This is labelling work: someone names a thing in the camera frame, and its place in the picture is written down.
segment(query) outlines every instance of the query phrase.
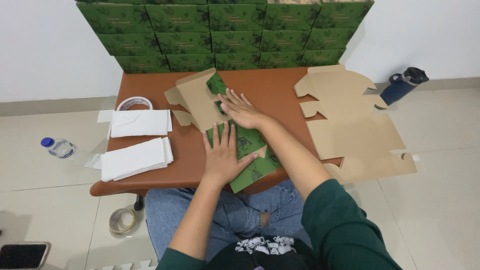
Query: plastic water bottle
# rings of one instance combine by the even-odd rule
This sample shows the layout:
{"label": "plastic water bottle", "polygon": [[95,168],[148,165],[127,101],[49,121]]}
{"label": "plastic water bottle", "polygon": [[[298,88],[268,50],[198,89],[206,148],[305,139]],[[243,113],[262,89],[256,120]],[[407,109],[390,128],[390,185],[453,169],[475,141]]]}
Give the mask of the plastic water bottle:
{"label": "plastic water bottle", "polygon": [[40,144],[48,149],[50,155],[59,159],[72,160],[76,164],[87,168],[92,168],[100,157],[99,154],[93,154],[79,149],[76,145],[65,139],[46,137],[43,138]]}

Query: tiled floor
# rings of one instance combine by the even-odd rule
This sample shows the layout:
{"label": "tiled floor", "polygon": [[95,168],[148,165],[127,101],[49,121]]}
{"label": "tiled floor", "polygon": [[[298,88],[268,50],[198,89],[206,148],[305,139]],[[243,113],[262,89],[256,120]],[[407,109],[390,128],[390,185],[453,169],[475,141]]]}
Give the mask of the tiled floor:
{"label": "tiled floor", "polygon": [[[349,184],[346,190],[382,230],[405,270],[477,269],[480,265],[480,90],[413,92],[387,111],[416,174]],[[45,269],[100,269],[156,256],[145,222],[117,239],[109,215],[135,196],[92,197],[99,171],[55,159],[39,145],[64,137],[105,151],[108,123],[97,112],[0,117],[0,245],[49,241]]]}

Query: green sleeve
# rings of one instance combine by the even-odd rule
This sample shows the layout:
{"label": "green sleeve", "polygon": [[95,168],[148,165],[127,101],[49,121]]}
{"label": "green sleeve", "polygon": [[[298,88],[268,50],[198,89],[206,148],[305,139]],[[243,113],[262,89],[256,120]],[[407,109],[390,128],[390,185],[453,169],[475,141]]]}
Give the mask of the green sleeve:
{"label": "green sleeve", "polygon": [[206,262],[167,248],[155,270],[201,270]]}
{"label": "green sleeve", "polygon": [[301,223],[324,268],[401,269],[388,254],[380,229],[335,179],[310,193]]}

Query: brown table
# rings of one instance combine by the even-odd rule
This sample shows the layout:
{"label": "brown table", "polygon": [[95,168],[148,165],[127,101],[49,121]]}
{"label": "brown table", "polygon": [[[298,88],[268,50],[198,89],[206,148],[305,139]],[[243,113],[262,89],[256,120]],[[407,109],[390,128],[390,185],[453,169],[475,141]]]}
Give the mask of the brown table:
{"label": "brown table", "polygon": [[[237,93],[244,93],[261,112],[279,121],[311,153],[317,156],[305,124],[299,103],[314,101],[310,96],[297,98],[294,85],[307,73],[306,67],[219,71],[225,84]],[[165,74],[123,74],[117,106],[127,98],[141,96],[149,99],[156,110],[183,110],[181,105],[170,105],[163,94],[175,86],[175,81],[193,72]],[[132,109],[144,109],[136,105]],[[308,120],[324,119],[317,114]],[[167,168],[143,172],[118,181],[98,181],[90,188],[93,196],[116,193],[135,193],[145,196],[150,188],[197,187],[204,173],[205,149],[202,135],[192,124],[180,126],[172,114],[173,131],[168,133],[174,161]],[[129,136],[110,138],[108,151],[129,147],[155,138],[155,136]],[[340,165],[342,158],[323,160]],[[288,179],[285,169],[279,168],[243,190],[255,194]]]}

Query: stack of white paper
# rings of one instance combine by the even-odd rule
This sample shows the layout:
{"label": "stack of white paper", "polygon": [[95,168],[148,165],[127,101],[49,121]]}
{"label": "stack of white paper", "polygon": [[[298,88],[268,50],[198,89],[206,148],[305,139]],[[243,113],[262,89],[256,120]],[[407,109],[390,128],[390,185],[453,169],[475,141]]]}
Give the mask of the stack of white paper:
{"label": "stack of white paper", "polygon": [[172,131],[170,110],[116,110],[110,136],[167,135]]}
{"label": "stack of white paper", "polygon": [[102,181],[105,182],[164,168],[173,161],[168,137],[107,152],[101,158]]}

